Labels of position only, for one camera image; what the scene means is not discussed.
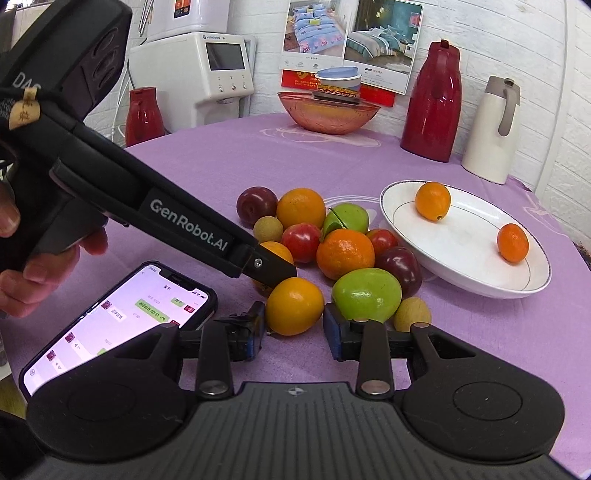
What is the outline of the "person's left hand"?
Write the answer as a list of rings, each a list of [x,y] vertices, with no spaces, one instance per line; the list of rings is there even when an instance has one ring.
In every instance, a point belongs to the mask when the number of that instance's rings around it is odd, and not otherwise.
[[[2,271],[1,317],[24,318],[31,314],[68,278],[82,249],[90,255],[102,255],[107,248],[107,234],[101,228],[58,255],[33,256],[23,272]]]

